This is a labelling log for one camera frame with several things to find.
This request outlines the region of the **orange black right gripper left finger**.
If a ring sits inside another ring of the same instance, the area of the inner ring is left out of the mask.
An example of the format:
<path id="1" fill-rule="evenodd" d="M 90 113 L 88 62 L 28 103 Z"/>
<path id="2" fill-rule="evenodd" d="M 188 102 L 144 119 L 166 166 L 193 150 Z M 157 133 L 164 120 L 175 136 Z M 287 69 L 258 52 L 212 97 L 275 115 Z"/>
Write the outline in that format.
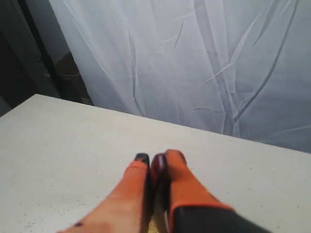
<path id="1" fill-rule="evenodd" d="M 139 153 L 113 191 L 64 233 L 146 233 L 151 219 L 149 156 Z"/>

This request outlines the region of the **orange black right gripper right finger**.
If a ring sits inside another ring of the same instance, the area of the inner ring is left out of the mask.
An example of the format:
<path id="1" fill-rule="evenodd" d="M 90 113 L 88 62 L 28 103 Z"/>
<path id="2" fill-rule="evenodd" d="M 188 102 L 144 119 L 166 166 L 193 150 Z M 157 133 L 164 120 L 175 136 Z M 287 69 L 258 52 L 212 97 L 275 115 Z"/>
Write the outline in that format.
<path id="1" fill-rule="evenodd" d="M 171 233 L 250 233 L 251 223 L 216 199 L 188 168 L 178 150 L 167 150 Z"/>

